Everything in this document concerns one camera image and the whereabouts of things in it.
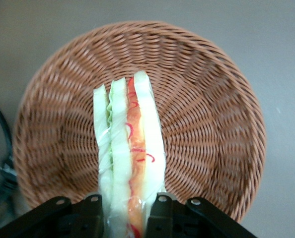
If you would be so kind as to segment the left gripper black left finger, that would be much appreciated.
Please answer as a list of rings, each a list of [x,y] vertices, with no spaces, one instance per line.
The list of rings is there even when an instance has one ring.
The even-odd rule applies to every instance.
[[[91,194],[73,204],[54,197],[0,228],[0,238],[102,238],[102,196]]]

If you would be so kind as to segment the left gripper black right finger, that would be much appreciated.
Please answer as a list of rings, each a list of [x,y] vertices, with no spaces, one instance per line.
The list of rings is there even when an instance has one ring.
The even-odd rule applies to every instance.
[[[254,238],[255,235],[201,197],[180,203],[161,192],[152,206],[147,238]]]

